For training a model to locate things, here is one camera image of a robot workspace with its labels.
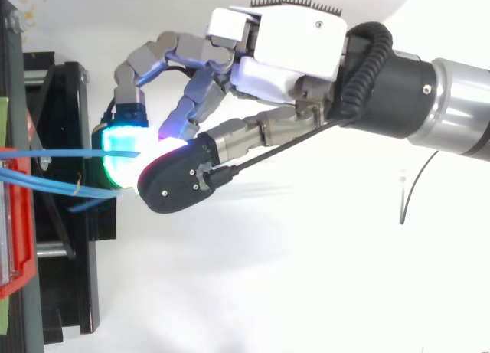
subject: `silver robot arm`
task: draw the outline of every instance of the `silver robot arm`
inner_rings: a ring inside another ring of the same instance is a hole
[[[240,170],[336,125],[490,160],[490,73],[423,62],[391,44],[383,25],[348,32],[339,10],[304,0],[218,8],[205,38],[161,34],[116,70],[114,120],[147,125],[140,87],[178,63],[195,73],[159,136],[188,144],[143,171],[140,195],[154,211],[179,211]],[[227,93],[276,108],[195,137]],[[226,166],[262,145],[277,148]]]

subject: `black wire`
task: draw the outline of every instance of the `black wire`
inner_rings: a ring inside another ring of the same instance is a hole
[[[233,170],[234,170],[233,175],[237,175],[238,172],[243,171],[244,169],[247,169],[247,168],[251,167],[252,165],[255,165],[255,164],[257,164],[263,160],[266,160],[266,159],[270,158],[271,156],[279,154],[280,152],[283,152],[284,150],[292,148],[294,145],[298,145],[300,142],[303,142],[303,141],[309,139],[310,137],[313,137],[314,135],[317,135],[320,132],[323,132],[327,129],[331,129],[332,127],[338,126],[338,125],[342,124],[343,122],[344,122],[344,120],[335,120],[335,121],[332,120],[331,122],[327,123],[326,125],[320,126],[316,130],[308,132],[308,133],[306,133],[300,137],[297,137],[296,139],[293,139],[290,142],[287,142],[286,144],[282,144],[281,146],[278,146],[275,149],[269,150],[268,152],[264,152],[263,154],[260,154],[260,155],[256,156],[255,158],[247,160],[246,162],[243,162],[242,164],[235,165],[233,168]]]
[[[111,113],[115,105],[116,105],[116,101],[114,100],[114,98],[112,98],[106,109],[106,113]]]
[[[403,188],[403,192],[402,192],[402,211],[400,212],[400,224],[404,224],[405,223],[405,217],[407,217],[407,210],[408,210],[408,204],[410,203],[410,199],[412,198],[412,193],[413,193],[413,190],[415,188],[415,185],[417,184],[417,182],[419,181],[419,178],[420,176],[422,175],[423,171],[425,170],[425,168],[429,165],[429,163],[432,161],[432,159],[434,159],[434,156],[436,156],[436,154],[439,152],[439,150],[437,150],[436,152],[434,152],[430,158],[427,159],[426,161],[426,164],[423,165],[423,167],[420,169],[419,171],[419,174],[416,175],[415,177],[415,181],[413,181],[413,184],[412,184],[412,188],[410,189],[410,192],[408,193],[408,197],[407,197],[407,202],[405,202],[405,205],[403,205],[403,198],[404,198],[404,188]]]

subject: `black cable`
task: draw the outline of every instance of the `black cable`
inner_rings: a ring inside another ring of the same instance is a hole
[[[364,105],[377,75],[393,53],[393,37],[379,22],[366,22],[355,26],[348,32],[348,36],[366,38],[372,42],[361,66],[341,90],[341,115],[356,116],[359,119],[364,114]]]
[[[415,185],[419,181],[419,178],[422,175],[422,173],[425,170],[425,168],[429,165],[429,163],[432,161],[432,159],[434,159],[434,156],[436,156],[436,154],[438,152],[439,152],[439,150],[437,150],[436,152],[434,152],[430,156],[430,158],[427,159],[426,164],[423,165],[423,167],[419,171],[419,174],[416,175],[415,181],[413,181],[412,188],[410,189],[410,192],[408,193],[407,202],[405,202],[405,204],[403,204],[403,200],[404,200],[404,197],[405,197],[405,187],[403,187],[402,196],[401,196],[402,207],[400,209],[400,224],[403,225],[405,223],[405,217],[407,217],[408,204],[410,203],[410,199],[412,198],[412,193],[413,193],[413,190],[415,188]]]
[[[300,137],[297,137],[296,139],[291,140],[290,142],[287,142],[286,144],[282,144],[281,146],[278,146],[275,149],[269,150],[268,152],[264,152],[263,154],[260,154],[256,156],[255,158],[252,158],[250,160],[247,160],[246,162],[243,162],[242,164],[235,165],[232,167],[233,169],[233,175],[237,175],[238,172],[243,171],[244,169],[247,169],[251,167],[252,165],[255,165],[263,160],[266,160],[270,158],[271,156],[274,156],[276,154],[279,154],[280,152],[283,152],[284,150],[287,150],[289,148],[292,148],[294,145],[298,145],[300,142],[303,142],[314,135],[318,135],[320,132],[323,132],[327,129],[331,129],[332,127],[338,126],[340,124],[349,124],[349,122],[344,122],[343,120],[335,120],[331,121],[323,126],[320,126],[319,128],[308,132]]]

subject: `white background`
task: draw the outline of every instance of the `white background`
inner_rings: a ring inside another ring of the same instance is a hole
[[[214,8],[249,0],[12,1],[32,12],[26,51],[90,72],[94,127],[129,52],[164,30],[202,35]],[[490,68],[489,0],[315,1],[349,26],[384,21],[396,49],[424,60]],[[185,81],[169,72],[145,88],[152,125]],[[260,109],[229,97],[204,128]],[[412,178],[430,153],[333,129],[177,214],[123,195],[118,240],[97,244],[101,325],[65,329],[47,351],[490,351],[490,164],[436,157],[401,227],[400,170]]]

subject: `coiled cable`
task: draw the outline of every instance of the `coiled cable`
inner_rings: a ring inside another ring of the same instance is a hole
[[[357,120],[364,115],[364,105],[374,81],[393,53],[393,37],[386,26],[379,22],[360,24],[352,28],[348,36],[366,38],[372,42],[361,66],[341,90],[342,117]]]

